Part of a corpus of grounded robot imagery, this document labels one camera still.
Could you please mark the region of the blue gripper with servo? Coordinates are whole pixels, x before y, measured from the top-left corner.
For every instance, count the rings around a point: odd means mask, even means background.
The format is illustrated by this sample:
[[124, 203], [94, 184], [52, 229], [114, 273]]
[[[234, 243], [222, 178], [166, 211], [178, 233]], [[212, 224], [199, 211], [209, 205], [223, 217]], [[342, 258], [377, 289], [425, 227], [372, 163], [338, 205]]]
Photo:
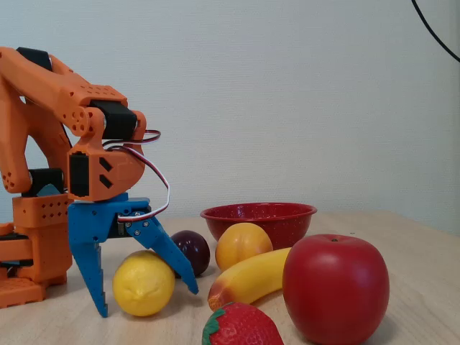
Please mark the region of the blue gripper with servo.
[[69, 243], [73, 257], [91, 295], [94, 305], [103, 318], [108, 317], [104, 292], [104, 274], [101, 267], [99, 243], [107, 239], [133, 237], [146, 249], [152, 249], [188, 286], [198, 294], [198, 284], [192, 265], [155, 218], [130, 221], [120, 225], [118, 216], [131, 216], [151, 211], [148, 198], [130, 198], [122, 193], [107, 201], [75, 201], [68, 207]]

